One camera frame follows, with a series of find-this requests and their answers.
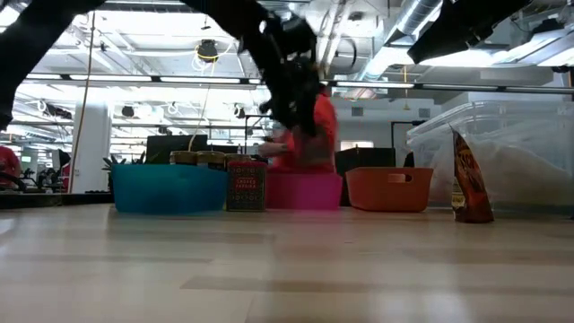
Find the red shirt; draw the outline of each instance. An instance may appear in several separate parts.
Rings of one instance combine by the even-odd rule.
[[[295,173],[332,173],[335,172],[335,140],[338,130],[335,107],[325,94],[319,94],[315,102],[314,113],[315,124],[317,128],[322,128],[326,133],[327,145],[331,155],[331,161],[314,165],[300,164],[301,147],[305,143],[296,143],[291,131],[285,131],[279,142],[287,144],[288,153],[273,158],[273,164],[270,170],[286,171]],[[324,140],[324,137],[318,136],[309,140]]]
[[[20,177],[20,174],[16,174],[15,171],[19,166],[20,161],[12,149],[0,146],[0,171],[15,177]],[[12,184],[12,182],[6,179],[0,179],[0,184]]]

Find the ductwork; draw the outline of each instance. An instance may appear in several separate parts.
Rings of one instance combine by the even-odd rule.
[[[377,81],[389,66],[411,64],[412,61],[404,61],[408,57],[402,49],[390,48],[387,45],[421,29],[422,25],[439,9],[441,4],[442,0],[405,0],[395,25],[387,34],[385,46],[355,76],[355,80]]]
[[[396,24],[385,40],[388,45],[405,36],[410,36],[429,20],[432,13],[442,4],[442,0],[405,0],[398,14]]]

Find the orange plastic bin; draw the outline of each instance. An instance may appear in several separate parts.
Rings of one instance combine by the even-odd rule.
[[[433,169],[360,167],[345,174],[351,205],[378,212],[422,212]]]

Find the white pillar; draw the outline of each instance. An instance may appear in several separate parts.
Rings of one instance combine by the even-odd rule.
[[[101,170],[102,158],[109,156],[111,120],[113,105],[103,100],[88,99],[83,115],[82,132],[78,141],[78,129],[82,117],[83,103],[76,102],[74,116],[74,145],[72,161],[76,151],[74,173],[70,174],[70,193],[85,193],[91,190],[107,190],[108,175]]]

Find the clear plastic storage container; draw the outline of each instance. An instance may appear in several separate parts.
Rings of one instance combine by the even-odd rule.
[[[451,127],[471,147],[492,202],[574,205],[574,103],[479,101],[410,130],[407,143],[415,166],[435,170],[433,202],[451,198]]]

